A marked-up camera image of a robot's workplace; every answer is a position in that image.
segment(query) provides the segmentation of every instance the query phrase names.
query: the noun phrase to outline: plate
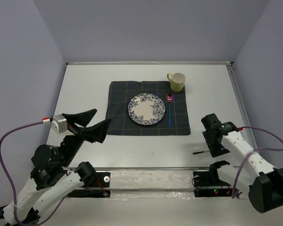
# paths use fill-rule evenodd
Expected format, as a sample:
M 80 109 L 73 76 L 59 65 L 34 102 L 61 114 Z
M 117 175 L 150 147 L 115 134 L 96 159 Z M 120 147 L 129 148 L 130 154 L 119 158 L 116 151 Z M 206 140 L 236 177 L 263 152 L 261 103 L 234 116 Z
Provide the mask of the plate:
M 141 93 L 131 99 L 128 112 L 134 122 L 141 125 L 153 125 L 164 117 L 164 102 L 151 93 Z

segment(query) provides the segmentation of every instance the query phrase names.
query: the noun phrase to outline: floral pattern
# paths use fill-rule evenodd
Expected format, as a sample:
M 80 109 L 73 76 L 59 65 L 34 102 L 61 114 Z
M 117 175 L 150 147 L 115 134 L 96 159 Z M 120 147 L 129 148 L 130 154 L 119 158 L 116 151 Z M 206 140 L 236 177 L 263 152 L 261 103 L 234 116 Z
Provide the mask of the floral pattern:
M 150 120 L 144 120 L 144 116 L 140 115 L 137 116 L 136 113 L 133 111 L 133 108 L 138 105 L 138 101 L 145 102 L 145 101 L 151 101 L 153 104 L 151 105 L 153 109 L 153 118 Z M 159 122 L 162 117 L 165 114 L 165 104 L 164 102 L 156 95 L 151 94 L 151 93 L 142 93 L 130 101 L 128 105 L 128 112 L 130 117 L 133 119 L 133 121 L 137 122 L 138 124 L 141 125 L 152 125 L 157 122 Z

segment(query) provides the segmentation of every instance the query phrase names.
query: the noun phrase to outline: wall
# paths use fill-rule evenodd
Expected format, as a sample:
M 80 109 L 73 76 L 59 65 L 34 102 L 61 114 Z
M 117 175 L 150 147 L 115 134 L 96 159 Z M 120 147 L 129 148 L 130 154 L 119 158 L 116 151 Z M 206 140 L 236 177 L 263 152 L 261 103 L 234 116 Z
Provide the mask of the wall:
M 234 71 L 252 126 L 283 139 L 283 0 L 270 1 L 236 59 Z M 255 137 L 259 146 L 281 146 L 260 132 Z M 283 167 L 283 152 L 262 155 Z
M 53 114 L 65 67 L 34 3 L 0 0 L 0 137 Z M 39 125 L 4 141 L 3 158 L 17 191 L 28 179 L 33 169 L 30 159 L 48 132 Z M 12 190 L 0 166 L 0 206 L 11 201 Z
M 34 0 L 67 62 L 234 61 L 268 0 Z

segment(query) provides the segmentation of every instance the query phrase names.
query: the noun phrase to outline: checkered cloth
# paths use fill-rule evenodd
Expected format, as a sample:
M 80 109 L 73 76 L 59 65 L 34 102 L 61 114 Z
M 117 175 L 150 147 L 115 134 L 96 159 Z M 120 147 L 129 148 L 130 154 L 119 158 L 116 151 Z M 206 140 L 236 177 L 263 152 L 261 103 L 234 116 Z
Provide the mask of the checkered cloth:
M 191 133 L 185 89 L 174 93 L 171 102 L 171 120 L 169 126 L 169 103 L 167 93 L 171 93 L 168 81 L 113 81 L 109 87 L 109 99 L 106 118 L 111 118 L 107 134 L 125 136 L 168 136 L 189 135 Z M 134 122 L 128 113 L 130 100 L 140 93 L 152 93 L 161 98 L 166 107 L 164 117 L 154 125 L 140 125 Z

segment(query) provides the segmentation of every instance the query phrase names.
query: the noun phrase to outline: mug handle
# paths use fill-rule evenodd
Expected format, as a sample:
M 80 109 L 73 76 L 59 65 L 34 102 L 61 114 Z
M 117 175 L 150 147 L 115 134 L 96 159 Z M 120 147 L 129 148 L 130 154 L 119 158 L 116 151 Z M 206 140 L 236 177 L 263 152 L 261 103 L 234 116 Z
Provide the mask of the mug handle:
M 173 75 L 172 73 L 166 74 L 166 77 L 168 78 L 169 82 L 171 82 L 171 80 L 172 80 L 172 75 Z

